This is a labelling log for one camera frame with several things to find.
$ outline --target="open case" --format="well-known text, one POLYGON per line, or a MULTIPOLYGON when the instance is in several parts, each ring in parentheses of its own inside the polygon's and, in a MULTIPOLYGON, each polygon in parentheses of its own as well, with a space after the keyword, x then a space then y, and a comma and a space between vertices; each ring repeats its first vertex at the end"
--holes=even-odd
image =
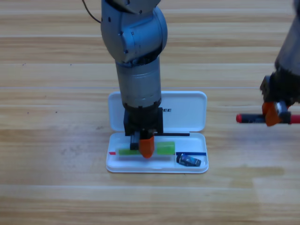
POLYGON ((200 91, 162 91, 160 107, 164 109, 164 133, 186 133, 187 136, 155 136, 154 142, 174 142, 174 155, 156 154, 120 156, 118 149, 129 148, 130 136, 124 132, 124 107, 120 92, 108 97, 111 135, 106 168, 113 173, 204 173, 209 168, 205 137, 198 133, 205 127, 207 97, 200 91), (184 166, 176 162, 178 154, 187 153, 201 160, 200 166, 184 166))

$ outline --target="robotic arm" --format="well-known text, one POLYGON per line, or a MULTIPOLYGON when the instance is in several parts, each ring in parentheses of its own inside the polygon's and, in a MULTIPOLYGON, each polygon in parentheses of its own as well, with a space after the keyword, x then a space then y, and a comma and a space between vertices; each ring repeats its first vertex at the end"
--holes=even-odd
POLYGON ((160 0, 102 0, 101 32, 115 59, 125 135, 145 158, 154 151, 154 132, 163 133, 159 55, 167 43, 160 0))
POLYGON ((240 123, 300 123, 300 116, 291 115, 288 108, 300 102, 300 3, 294 0, 296 17, 275 61, 275 72, 265 76, 260 90, 264 103, 262 115, 240 114, 240 123))

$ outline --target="table surface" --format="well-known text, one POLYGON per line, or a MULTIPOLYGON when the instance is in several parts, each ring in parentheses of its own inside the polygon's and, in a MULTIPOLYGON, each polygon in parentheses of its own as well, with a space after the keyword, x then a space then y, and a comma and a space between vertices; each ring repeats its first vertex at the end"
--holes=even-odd
MULTIPOLYGON (((101 18, 100 0, 86 2, 101 18)), ((1 225, 300 224, 300 127, 235 122, 261 112, 292 0, 159 5, 162 87, 207 95, 209 170, 108 172, 118 80, 100 24, 80 0, 0 0, 1 225)))

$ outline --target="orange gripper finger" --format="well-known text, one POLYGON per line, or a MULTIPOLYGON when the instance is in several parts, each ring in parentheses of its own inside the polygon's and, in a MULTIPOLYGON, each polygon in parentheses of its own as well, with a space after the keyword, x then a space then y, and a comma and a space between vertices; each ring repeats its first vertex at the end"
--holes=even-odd
POLYGON ((140 140, 140 153, 144 158, 150 158, 154 152, 154 136, 140 140))
POLYGON ((268 110, 266 111, 265 118, 266 124, 268 127, 274 126, 281 122, 281 119, 278 117, 278 113, 275 109, 274 103, 271 106, 267 106, 268 110))

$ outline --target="green highlighter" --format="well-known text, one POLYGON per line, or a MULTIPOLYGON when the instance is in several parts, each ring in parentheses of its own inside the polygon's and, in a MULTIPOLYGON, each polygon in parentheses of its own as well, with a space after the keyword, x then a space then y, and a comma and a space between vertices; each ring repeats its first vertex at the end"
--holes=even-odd
MULTIPOLYGON (((175 142, 157 142, 155 143, 157 155, 167 156, 175 154, 175 142)), ((140 155, 139 150, 130 150, 130 149, 119 149, 120 156, 132 156, 132 155, 140 155)))

